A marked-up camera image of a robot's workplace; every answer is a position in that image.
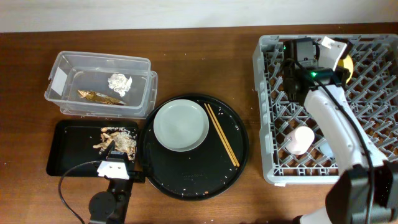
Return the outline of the gold snack wrapper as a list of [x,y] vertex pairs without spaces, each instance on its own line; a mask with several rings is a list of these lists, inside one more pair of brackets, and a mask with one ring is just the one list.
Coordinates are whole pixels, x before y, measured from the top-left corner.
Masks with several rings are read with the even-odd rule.
[[95,91],[91,91],[91,90],[78,90],[77,93],[79,94],[80,98],[84,98],[86,100],[90,100],[90,101],[94,101],[97,103],[104,103],[104,104],[109,104],[109,105],[119,105],[119,106],[125,106],[126,103],[110,97],[108,95],[99,93],[99,92],[95,92]]

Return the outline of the pink cup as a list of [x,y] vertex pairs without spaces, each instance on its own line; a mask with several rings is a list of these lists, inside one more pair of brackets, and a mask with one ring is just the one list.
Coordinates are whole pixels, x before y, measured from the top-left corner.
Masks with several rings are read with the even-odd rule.
[[286,145],[286,149],[295,155],[302,155],[310,148],[315,139],[314,132],[307,126],[299,126],[288,133],[285,137],[290,142]]

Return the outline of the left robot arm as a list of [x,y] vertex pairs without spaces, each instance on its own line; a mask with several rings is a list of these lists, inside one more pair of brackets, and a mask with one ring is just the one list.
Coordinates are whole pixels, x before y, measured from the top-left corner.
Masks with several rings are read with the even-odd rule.
[[130,167],[131,161],[127,153],[116,150],[115,141],[110,142],[105,153],[104,159],[84,162],[67,170],[58,182],[57,190],[61,202],[81,223],[85,221],[67,204],[62,194],[62,182],[70,172],[86,165],[94,165],[97,167],[98,177],[109,181],[108,189],[92,196],[89,202],[89,222],[98,224],[124,223],[133,184],[143,184],[146,181],[143,171]]

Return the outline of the grey plate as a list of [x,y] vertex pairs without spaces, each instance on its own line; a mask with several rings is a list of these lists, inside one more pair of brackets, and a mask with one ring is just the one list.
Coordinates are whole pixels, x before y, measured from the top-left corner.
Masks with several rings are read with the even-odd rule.
[[174,152],[197,148],[209,132],[208,115],[198,103],[177,99],[161,106],[154,118],[154,134],[158,142]]

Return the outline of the yellow bowl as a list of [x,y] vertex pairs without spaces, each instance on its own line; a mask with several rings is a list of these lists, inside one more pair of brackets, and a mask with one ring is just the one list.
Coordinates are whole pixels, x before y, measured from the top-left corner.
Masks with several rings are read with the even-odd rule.
[[348,83],[351,80],[351,77],[352,77],[353,72],[354,72],[353,59],[351,58],[350,55],[347,55],[344,59],[339,59],[338,66],[346,68],[346,69],[349,70],[349,75],[346,78],[346,83]]

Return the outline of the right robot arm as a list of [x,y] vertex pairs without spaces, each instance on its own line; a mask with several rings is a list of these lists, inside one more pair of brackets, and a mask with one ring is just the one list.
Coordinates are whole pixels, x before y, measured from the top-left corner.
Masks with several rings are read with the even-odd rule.
[[369,139],[345,97],[354,72],[346,39],[310,37],[283,43],[283,88],[319,125],[340,178],[325,206],[294,223],[387,223],[397,220],[397,164]]

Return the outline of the white tissue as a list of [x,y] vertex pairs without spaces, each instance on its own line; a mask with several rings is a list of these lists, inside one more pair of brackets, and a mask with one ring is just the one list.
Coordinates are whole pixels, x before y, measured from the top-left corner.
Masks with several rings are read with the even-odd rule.
[[131,89],[132,78],[126,78],[124,74],[114,73],[108,78],[108,87],[118,93],[120,97]]

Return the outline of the light blue cup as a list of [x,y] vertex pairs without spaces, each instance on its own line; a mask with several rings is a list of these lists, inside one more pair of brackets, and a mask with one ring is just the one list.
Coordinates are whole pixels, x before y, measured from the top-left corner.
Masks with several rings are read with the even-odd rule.
[[321,146],[319,146],[321,153],[329,158],[334,158],[333,151],[331,150],[330,145],[325,142]]

